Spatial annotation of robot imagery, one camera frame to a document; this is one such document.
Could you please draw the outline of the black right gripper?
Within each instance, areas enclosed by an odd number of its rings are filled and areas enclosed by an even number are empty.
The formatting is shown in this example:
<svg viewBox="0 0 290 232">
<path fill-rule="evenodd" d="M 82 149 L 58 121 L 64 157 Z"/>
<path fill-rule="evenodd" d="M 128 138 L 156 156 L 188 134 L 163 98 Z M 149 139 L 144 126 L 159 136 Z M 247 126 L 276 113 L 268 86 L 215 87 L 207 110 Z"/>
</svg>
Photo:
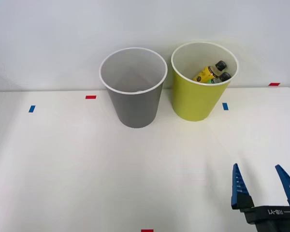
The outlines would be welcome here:
<svg viewBox="0 0 290 232">
<path fill-rule="evenodd" d="M 279 164 L 275 169 L 290 205 L 290 176 Z M 244 213 L 247 223 L 254 225 L 258 232 L 290 232 L 290 206 L 254 207 L 237 163 L 232 170 L 231 207 Z"/>
</svg>

